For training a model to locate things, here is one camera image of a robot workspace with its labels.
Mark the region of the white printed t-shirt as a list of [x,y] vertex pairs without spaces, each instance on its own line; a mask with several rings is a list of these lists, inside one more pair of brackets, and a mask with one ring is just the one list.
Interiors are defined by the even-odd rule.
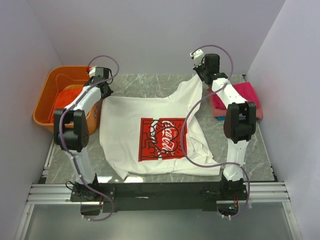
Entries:
[[195,117],[202,92],[194,76],[164,98],[104,99],[99,141],[109,165],[122,179],[129,174],[217,176],[220,167]]

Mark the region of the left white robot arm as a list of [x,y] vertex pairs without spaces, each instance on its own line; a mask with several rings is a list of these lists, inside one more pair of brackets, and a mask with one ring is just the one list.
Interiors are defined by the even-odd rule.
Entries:
[[87,67],[89,80],[76,98],[53,114],[54,142],[69,157],[76,174],[72,193],[92,201],[98,196],[99,182],[89,161],[87,145],[90,133],[87,115],[100,100],[109,97],[113,91],[108,81],[113,80],[112,71],[106,67]]

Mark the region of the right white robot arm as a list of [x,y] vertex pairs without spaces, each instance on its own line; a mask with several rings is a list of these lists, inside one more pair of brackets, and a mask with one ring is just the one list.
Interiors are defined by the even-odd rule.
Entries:
[[235,196],[246,192],[243,166],[249,141],[256,132],[256,104],[242,97],[220,72],[220,56],[205,54],[201,49],[190,54],[194,61],[193,70],[222,101],[226,107],[223,124],[227,138],[227,159],[221,181],[220,192],[225,196]]

